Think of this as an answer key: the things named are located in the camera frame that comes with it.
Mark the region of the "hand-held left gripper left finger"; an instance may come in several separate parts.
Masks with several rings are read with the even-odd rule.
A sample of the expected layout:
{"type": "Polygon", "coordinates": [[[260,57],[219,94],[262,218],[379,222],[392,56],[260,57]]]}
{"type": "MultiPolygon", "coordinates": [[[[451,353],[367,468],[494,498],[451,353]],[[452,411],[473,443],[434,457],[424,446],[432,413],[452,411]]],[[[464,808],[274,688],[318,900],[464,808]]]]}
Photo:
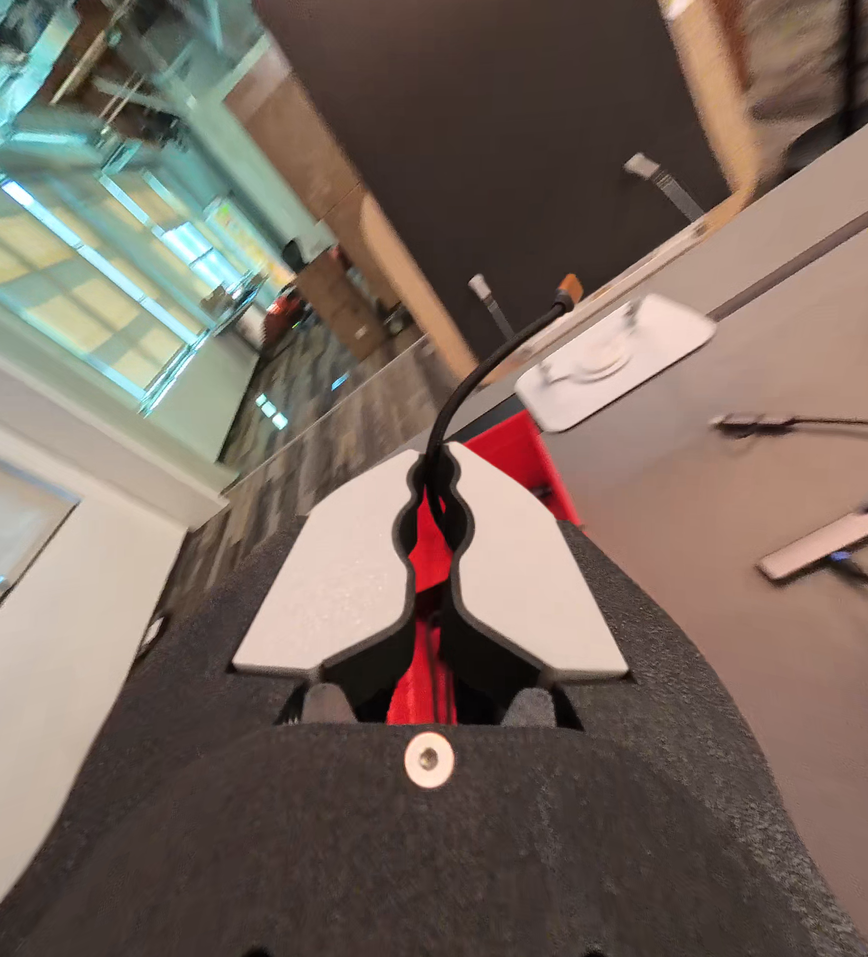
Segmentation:
{"type": "Polygon", "coordinates": [[[399,453],[310,510],[234,672],[334,684],[354,707],[393,691],[415,650],[423,470],[421,453],[399,453]]]}

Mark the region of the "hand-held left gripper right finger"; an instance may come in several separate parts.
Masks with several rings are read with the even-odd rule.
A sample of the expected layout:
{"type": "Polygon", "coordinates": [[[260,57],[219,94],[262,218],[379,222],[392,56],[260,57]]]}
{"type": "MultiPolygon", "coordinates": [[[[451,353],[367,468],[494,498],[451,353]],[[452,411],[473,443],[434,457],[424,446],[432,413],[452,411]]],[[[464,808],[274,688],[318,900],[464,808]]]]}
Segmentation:
{"type": "Polygon", "coordinates": [[[559,521],[526,487],[444,447],[444,662],[506,711],[523,690],[624,679],[629,666],[559,521]]]}

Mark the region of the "red plastic bin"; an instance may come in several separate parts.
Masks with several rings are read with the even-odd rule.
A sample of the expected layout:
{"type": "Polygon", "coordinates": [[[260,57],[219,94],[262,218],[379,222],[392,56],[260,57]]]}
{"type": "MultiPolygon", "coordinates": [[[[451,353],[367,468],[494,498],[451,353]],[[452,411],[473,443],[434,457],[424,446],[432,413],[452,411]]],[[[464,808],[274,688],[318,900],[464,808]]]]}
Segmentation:
{"type": "MultiPolygon", "coordinates": [[[[529,413],[514,413],[457,440],[525,487],[556,519],[579,524],[579,514],[529,413]]],[[[473,694],[467,692],[462,694],[462,719],[457,718],[456,681],[440,656],[440,610],[451,553],[425,500],[418,512],[418,539],[410,560],[416,580],[414,654],[392,693],[384,722],[473,724],[481,717],[490,722],[490,703],[474,703],[473,694]]]]}

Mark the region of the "grey usb hub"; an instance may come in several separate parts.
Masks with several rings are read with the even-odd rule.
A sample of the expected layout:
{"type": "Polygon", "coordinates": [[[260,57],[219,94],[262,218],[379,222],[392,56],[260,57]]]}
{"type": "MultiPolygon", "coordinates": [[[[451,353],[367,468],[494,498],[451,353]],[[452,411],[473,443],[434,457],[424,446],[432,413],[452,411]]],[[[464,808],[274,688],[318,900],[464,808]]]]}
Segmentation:
{"type": "MultiPolygon", "coordinates": [[[[710,429],[731,440],[781,437],[794,433],[868,436],[868,418],[725,413],[710,429]]],[[[756,565],[774,585],[785,584],[821,566],[845,568],[858,546],[868,544],[868,497],[853,511],[766,555],[756,565]]]]}

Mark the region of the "large cardboard box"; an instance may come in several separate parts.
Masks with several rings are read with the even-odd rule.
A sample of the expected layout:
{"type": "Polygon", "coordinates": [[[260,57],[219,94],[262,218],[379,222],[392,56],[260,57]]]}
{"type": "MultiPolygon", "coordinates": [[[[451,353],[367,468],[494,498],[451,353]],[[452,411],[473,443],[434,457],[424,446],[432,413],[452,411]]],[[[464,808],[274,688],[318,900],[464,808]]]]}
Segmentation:
{"type": "Polygon", "coordinates": [[[324,251],[296,272],[295,288],[333,336],[362,363],[390,342],[373,301],[349,276],[346,261],[324,251]]]}

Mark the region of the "wood-framed board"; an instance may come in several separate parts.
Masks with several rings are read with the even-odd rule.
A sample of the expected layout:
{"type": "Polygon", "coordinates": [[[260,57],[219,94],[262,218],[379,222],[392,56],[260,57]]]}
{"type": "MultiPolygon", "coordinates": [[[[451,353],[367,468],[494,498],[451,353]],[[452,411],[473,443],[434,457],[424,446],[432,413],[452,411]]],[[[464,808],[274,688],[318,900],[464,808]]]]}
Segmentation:
{"type": "MultiPolygon", "coordinates": [[[[746,2],[659,5],[702,125],[725,169],[731,195],[702,216],[697,225],[686,226],[617,277],[588,293],[587,301],[595,306],[616,301],[638,282],[654,276],[725,227],[751,204],[761,171],[748,105],[751,73],[744,30],[746,2]]],[[[377,198],[367,185],[359,186],[362,198],[358,229],[366,249],[449,371],[463,378],[477,364],[473,351],[377,198]]]]}

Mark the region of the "black cover sheet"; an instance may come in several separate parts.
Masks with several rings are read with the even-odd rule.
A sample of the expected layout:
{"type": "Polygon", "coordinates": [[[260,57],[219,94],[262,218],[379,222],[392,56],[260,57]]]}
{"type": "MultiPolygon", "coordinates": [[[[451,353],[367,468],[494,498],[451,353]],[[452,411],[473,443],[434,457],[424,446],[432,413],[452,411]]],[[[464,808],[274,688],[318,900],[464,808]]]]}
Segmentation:
{"type": "Polygon", "coordinates": [[[569,273],[595,291],[686,225],[624,164],[729,197],[657,2],[267,1],[258,16],[478,360],[569,273]]]}

